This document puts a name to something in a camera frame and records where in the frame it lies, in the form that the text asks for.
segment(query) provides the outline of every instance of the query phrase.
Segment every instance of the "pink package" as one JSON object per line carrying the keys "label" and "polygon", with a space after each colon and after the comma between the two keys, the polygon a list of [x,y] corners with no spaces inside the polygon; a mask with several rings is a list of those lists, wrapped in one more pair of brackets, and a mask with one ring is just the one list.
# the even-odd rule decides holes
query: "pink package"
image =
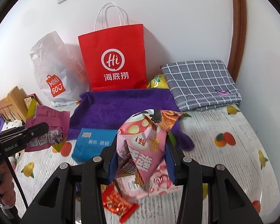
{"label": "pink package", "polygon": [[57,111],[48,106],[36,105],[34,116],[26,120],[25,128],[45,122],[49,125],[49,131],[27,143],[25,151],[40,151],[53,146],[60,152],[69,129],[69,114],[68,111]]}
{"label": "pink package", "polygon": [[132,158],[138,171],[135,183],[146,184],[163,160],[166,130],[170,130],[181,115],[175,111],[149,109],[126,120],[117,134],[118,172],[123,172]]}
{"label": "pink package", "polygon": [[151,188],[148,196],[169,194],[172,192],[181,191],[183,185],[175,186],[169,179],[165,160],[161,162],[159,167],[156,169],[152,177],[150,178]]}
{"label": "pink package", "polygon": [[134,202],[148,195],[145,186],[137,185],[134,181],[135,175],[116,179],[121,195],[130,202]]}

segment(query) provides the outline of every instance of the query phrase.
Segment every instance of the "blue gripper pad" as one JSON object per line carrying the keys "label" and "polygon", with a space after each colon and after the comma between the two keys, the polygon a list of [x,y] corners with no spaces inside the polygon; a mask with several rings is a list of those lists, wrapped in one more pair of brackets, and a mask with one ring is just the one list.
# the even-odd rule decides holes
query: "blue gripper pad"
{"label": "blue gripper pad", "polygon": [[165,144],[165,162],[166,162],[169,178],[173,184],[176,184],[175,163],[167,142]]}
{"label": "blue gripper pad", "polygon": [[111,184],[111,182],[115,179],[116,170],[117,170],[117,152],[114,151],[109,164],[109,175],[108,175],[109,184]]}

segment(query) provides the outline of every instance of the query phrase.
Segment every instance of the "white plastic bag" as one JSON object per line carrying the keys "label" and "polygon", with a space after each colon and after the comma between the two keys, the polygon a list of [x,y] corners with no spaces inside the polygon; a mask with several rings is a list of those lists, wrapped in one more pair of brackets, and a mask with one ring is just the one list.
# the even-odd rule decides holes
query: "white plastic bag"
{"label": "white plastic bag", "polygon": [[80,101],[89,90],[84,65],[69,51],[56,31],[42,37],[30,51],[34,76],[53,106]]}

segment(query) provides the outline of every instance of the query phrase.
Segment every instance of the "blue box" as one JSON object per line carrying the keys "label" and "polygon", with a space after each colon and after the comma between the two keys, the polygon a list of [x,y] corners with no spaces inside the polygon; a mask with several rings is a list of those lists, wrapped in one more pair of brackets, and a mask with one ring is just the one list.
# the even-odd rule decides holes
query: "blue box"
{"label": "blue box", "polygon": [[111,146],[117,131],[82,128],[72,158],[77,163],[85,163],[89,159],[99,156],[104,147]]}

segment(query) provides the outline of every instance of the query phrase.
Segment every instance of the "small red wrapper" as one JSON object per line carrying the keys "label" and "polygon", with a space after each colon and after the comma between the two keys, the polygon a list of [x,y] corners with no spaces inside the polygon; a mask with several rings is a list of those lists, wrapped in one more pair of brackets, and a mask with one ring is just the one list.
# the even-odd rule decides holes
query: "small red wrapper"
{"label": "small red wrapper", "polygon": [[128,202],[115,190],[114,187],[115,186],[111,184],[102,193],[103,206],[110,212],[119,215],[119,222],[124,223],[139,205]]}

